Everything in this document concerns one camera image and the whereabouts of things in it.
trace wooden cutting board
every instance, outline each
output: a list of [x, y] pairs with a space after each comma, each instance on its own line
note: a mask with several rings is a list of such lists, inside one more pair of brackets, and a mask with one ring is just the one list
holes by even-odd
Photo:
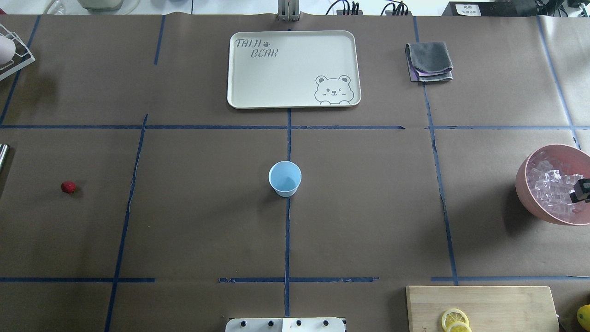
[[441, 316], [462, 310], [473, 332], [558, 332], [549, 287], [407, 286], [410, 332], [443, 332]]

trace white tray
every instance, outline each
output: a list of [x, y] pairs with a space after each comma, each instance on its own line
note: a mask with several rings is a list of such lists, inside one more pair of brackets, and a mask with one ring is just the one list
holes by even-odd
[[348, 31], [234, 34], [230, 39], [227, 101], [238, 109], [358, 104], [354, 36]]

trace white label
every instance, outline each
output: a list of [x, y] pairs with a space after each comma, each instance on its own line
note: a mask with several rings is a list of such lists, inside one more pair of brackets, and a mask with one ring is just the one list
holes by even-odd
[[481, 16], [478, 5], [455, 5], [457, 8], [457, 14], [464, 16]]

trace lemon slice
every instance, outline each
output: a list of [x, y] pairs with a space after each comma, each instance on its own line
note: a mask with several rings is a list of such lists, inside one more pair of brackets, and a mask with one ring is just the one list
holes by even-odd
[[462, 321], [456, 321], [452, 323], [447, 329], [446, 332], [472, 332], [471, 327], [465, 324]]
[[465, 323], [465, 325], [469, 327], [469, 318], [467, 318], [467, 315], [465, 315], [464, 312], [457, 308], [449, 309], [442, 314], [441, 325], [443, 331], [447, 331], [447, 327], [449, 327], [454, 322]]

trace pink bowl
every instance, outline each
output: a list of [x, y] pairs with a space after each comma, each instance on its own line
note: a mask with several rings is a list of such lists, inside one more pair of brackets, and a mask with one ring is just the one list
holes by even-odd
[[528, 156], [520, 166], [518, 173], [516, 174], [516, 193], [518, 198], [525, 206], [525, 208], [534, 214], [536, 217], [543, 219], [546, 222], [558, 224], [558, 225], [574, 225], [582, 226], [590, 224], [590, 206], [583, 209], [581, 212], [576, 213], [570, 220], [561, 220], [553, 217], [549, 214], [533, 197], [530, 192], [529, 186], [526, 183], [526, 173], [528, 170], [529, 161], [537, 154], [545, 151], [549, 158], [557, 158], [561, 162], [570, 164], [572, 166], [570, 174], [582, 174], [584, 178], [590, 178], [590, 155], [578, 150], [574, 147], [564, 144], [552, 144], [542, 147], [537, 151], [533, 152]]

